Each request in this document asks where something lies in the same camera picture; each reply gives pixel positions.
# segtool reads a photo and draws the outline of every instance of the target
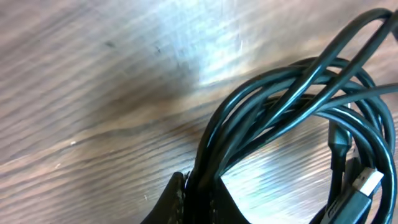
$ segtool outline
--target wooden table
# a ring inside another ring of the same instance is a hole
[[[228,93],[259,71],[318,55],[358,14],[396,6],[0,1],[0,223],[139,223],[170,175],[193,167]],[[390,35],[365,69],[378,84],[398,82],[397,56]],[[398,95],[382,98],[397,122]],[[306,223],[325,204],[327,128],[311,118],[224,176],[251,222]]]

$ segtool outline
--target cable bundle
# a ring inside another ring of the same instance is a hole
[[[378,19],[384,23],[351,61],[337,57],[362,27]],[[315,115],[351,133],[362,165],[384,174],[381,205],[373,223],[389,223],[397,192],[392,156],[396,134],[391,113],[378,96],[398,91],[398,83],[376,86],[362,66],[397,25],[397,12],[387,9],[365,12],[349,23],[319,57],[263,73],[233,91],[215,111],[203,134],[195,167],[187,182],[187,194],[211,189],[216,179],[247,155]],[[341,71],[337,74],[330,67]],[[350,81],[352,77],[360,84]],[[306,94],[311,85],[325,87],[316,95]],[[282,96],[272,96],[284,90],[287,91]],[[345,95],[332,98],[338,90],[343,90]],[[362,114],[344,106],[351,102]],[[345,154],[343,156],[344,162],[337,163],[339,167],[333,169],[329,202],[334,201],[336,192],[338,195],[341,190]],[[322,217],[324,212],[325,209],[321,209],[317,217]]]

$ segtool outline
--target wood grain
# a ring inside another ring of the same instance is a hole
[[[0,223],[139,223],[170,175],[193,167],[228,93],[259,71],[318,55],[361,12],[396,6],[0,1]],[[397,56],[390,36],[365,69],[378,84],[398,82]],[[398,122],[398,96],[383,99]],[[251,222],[307,223],[325,204],[327,121],[311,119],[223,177]]]

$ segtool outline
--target black cable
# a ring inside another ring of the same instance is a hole
[[[359,53],[351,61],[338,58],[358,31],[374,20],[384,22]],[[233,91],[211,117],[200,141],[187,182],[187,204],[193,200],[192,192],[211,189],[219,176],[244,157],[315,115],[348,130],[354,137],[362,165],[384,174],[381,205],[373,223],[389,223],[397,193],[392,158],[396,133],[391,112],[379,95],[398,91],[398,83],[376,86],[362,66],[397,26],[397,12],[370,10],[350,22],[319,57],[263,73]],[[338,67],[341,72],[336,74],[329,67]],[[350,81],[351,77],[358,78],[360,83]],[[305,94],[311,85],[325,87],[316,95]],[[272,96],[283,90],[287,91],[282,96]],[[346,94],[332,98],[338,90]],[[363,116],[343,106],[347,103],[355,103]],[[328,204],[340,193],[343,171],[341,166],[333,170],[331,187],[338,190],[331,191]],[[325,208],[312,223],[319,223],[324,213]]]

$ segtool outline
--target wire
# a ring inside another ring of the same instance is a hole
[[[349,61],[338,58],[343,47],[366,24],[384,21],[365,46]],[[319,57],[273,69],[243,83],[211,117],[199,143],[187,194],[205,192],[215,180],[252,152],[296,127],[309,116],[337,123],[354,137],[361,162],[384,174],[382,198],[373,223],[389,223],[396,204],[397,177],[393,161],[396,133],[391,112],[379,95],[398,91],[398,83],[376,86],[362,68],[388,33],[398,27],[398,12],[373,9],[350,22]],[[340,68],[339,74],[329,70]],[[360,83],[350,81],[356,77]],[[325,85],[306,94],[311,85]],[[272,96],[287,90],[282,96]],[[345,95],[332,96],[343,90]],[[343,105],[355,103],[362,115]],[[332,187],[341,188],[342,171],[333,172]],[[194,197],[187,195],[187,200]],[[318,223],[325,208],[312,223]]]

